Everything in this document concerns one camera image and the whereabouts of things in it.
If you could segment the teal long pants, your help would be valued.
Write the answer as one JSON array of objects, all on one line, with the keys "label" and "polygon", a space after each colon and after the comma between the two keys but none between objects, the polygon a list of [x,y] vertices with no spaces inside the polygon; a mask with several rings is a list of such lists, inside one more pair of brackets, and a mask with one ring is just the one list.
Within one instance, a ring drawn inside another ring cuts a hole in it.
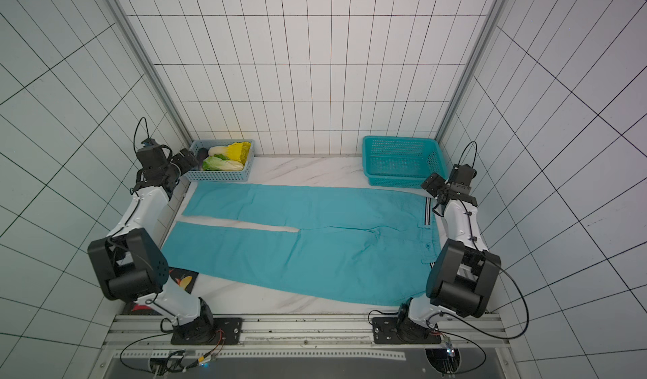
[{"label": "teal long pants", "polygon": [[397,307],[424,292],[441,241],[416,194],[201,182],[162,251],[208,276]]}]

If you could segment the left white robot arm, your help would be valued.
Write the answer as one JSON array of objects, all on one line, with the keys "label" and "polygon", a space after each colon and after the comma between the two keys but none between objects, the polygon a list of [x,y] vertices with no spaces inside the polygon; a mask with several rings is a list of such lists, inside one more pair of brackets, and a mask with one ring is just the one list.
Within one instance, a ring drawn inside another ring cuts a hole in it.
[{"label": "left white robot arm", "polygon": [[205,344],[216,336],[212,312],[170,277],[168,261],[149,232],[180,177],[197,161],[185,148],[172,153],[156,143],[140,148],[136,156],[142,168],[131,190],[131,204],[105,238],[89,244],[89,260],[105,298],[136,303],[167,318],[175,344]]}]

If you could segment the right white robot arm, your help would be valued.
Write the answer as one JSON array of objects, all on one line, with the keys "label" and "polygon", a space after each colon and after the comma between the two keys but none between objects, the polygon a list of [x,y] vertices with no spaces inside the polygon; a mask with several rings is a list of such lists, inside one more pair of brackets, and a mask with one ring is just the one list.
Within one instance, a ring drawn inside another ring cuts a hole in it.
[{"label": "right white robot arm", "polygon": [[456,164],[448,179],[434,173],[421,185],[436,200],[432,211],[442,219],[446,241],[431,268],[425,294],[399,308],[395,328],[406,344],[437,344],[440,335],[432,331],[436,323],[479,318],[488,306],[501,261],[481,237],[478,202],[471,195],[476,174],[472,166]]}]

